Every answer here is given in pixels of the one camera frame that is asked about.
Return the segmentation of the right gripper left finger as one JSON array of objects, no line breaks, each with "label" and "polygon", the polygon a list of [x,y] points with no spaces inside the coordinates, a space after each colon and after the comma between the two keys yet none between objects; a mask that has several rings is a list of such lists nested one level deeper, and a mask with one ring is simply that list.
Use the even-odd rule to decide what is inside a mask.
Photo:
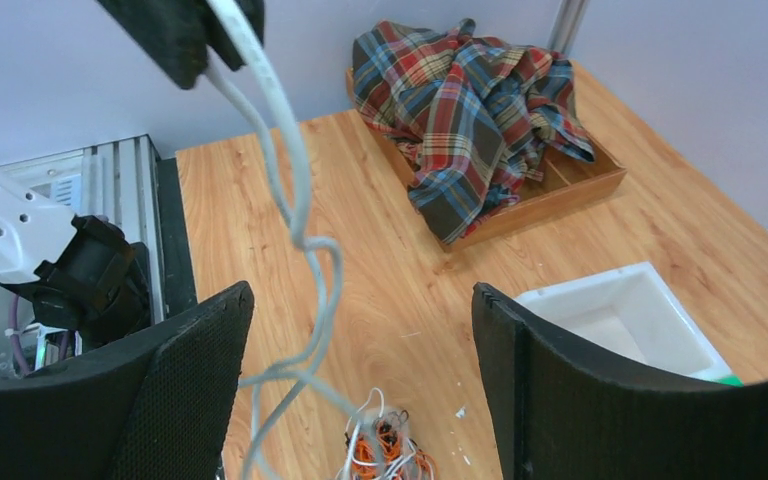
[{"label": "right gripper left finger", "polygon": [[212,479],[253,317],[238,282],[20,380],[0,379],[0,479]]}]

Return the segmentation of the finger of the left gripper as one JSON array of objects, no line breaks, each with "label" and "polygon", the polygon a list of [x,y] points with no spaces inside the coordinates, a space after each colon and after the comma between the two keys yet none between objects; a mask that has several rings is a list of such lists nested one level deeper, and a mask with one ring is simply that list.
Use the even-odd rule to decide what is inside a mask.
[{"label": "finger of the left gripper", "polygon": [[99,0],[102,8],[180,89],[192,89],[213,50],[233,71],[245,65],[206,0]]}]

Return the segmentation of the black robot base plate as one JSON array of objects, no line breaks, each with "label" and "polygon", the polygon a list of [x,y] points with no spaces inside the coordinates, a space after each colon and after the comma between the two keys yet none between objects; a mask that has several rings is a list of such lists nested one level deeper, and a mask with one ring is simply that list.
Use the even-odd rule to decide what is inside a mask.
[{"label": "black robot base plate", "polygon": [[198,304],[177,159],[157,160],[156,197],[167,316]]}]

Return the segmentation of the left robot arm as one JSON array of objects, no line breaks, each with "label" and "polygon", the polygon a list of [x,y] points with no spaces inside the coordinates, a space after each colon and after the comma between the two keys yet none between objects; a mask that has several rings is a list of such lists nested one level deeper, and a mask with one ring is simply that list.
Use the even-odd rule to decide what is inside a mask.
[{"label": "left robot arm", "polygon": [[[205,1],[104,1],[102,7],[181,89],[195,86],[214,50],[245,62]],[[124,232],[79,216],[0,172],[0,286],[31,302],[40,323],[73,331],[85,347],[149,326],[151,289]]]}]

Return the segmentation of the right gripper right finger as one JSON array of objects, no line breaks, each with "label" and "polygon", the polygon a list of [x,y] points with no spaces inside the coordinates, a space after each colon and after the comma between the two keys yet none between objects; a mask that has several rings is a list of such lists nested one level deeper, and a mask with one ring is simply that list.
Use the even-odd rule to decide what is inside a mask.
[{"label": "right gripper right finger", "polygon": [[506,479],[768,479],[768,381],[731,386],[615,354],[473,288]]}]

